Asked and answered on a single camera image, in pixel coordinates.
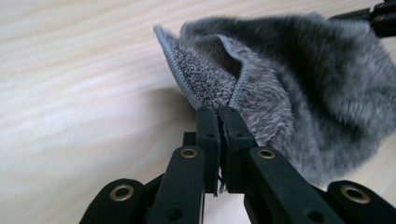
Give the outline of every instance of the wood grain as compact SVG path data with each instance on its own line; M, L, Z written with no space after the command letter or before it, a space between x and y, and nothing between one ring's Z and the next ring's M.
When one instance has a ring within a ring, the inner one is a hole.
M161 174L195 117L152 32L209 15L324 17L377 1L0 1L0 222L78 223L118 178ZM393 60L394 38L384 41ZM345 178L396 205L396 134ZM208 196L205 223L249 223Z

